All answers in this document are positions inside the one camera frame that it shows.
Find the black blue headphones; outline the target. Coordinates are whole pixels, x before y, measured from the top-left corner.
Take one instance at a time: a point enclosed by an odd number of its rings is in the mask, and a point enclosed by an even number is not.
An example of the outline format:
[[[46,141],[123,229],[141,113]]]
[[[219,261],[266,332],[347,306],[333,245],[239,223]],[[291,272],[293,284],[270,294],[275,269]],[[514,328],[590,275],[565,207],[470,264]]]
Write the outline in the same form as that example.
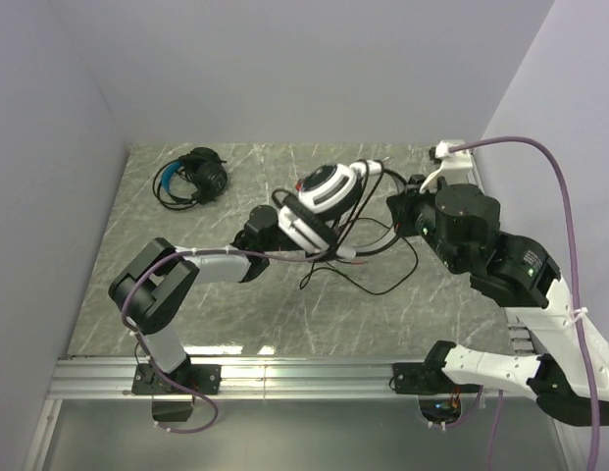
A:
[[[215,201],[228,186],[226,163],[209,147],[195,147],[164,165],[154,177],[152,191],[157,200],[171,210],[185,210]],[[195,190],[189,196],[172,192],[174,177],[190,183]]]

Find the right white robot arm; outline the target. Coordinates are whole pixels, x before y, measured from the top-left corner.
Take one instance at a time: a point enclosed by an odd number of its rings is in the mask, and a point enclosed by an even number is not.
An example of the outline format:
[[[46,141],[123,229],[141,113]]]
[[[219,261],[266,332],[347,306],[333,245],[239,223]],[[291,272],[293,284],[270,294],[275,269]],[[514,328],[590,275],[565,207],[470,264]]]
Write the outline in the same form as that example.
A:
[[[503,308],[509,327],[521,327],[542,354],[502,355],[437,341],[421,363],[393,365],[397,393],[435,395],[481,387],[533,400],[550,417],[591,425],[591,398],[577,329],[582,328],[599,400],[599,423],[609,426],[609,342],[574,298],[545,248],[500,229],[500,204],[475,185],[442,184],[421,193],[411,185],[386,205],[402,236],[421,236],[453,275]]]

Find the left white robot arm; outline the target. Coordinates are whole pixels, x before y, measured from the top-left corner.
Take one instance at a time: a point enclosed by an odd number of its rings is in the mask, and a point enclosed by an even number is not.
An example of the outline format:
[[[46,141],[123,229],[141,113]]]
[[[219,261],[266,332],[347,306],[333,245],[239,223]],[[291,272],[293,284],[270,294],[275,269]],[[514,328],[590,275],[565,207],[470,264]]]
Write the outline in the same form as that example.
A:
[[[190,289],[213,283],[249,283],[276,259],[299,247],[278,227],[268,205],[254,208],[233,241],[218,248],[182,248],[163,237],[152,239],[109,286],[122,323],[137,337],[161,381],[192,388],[193,373],[174,319]]]

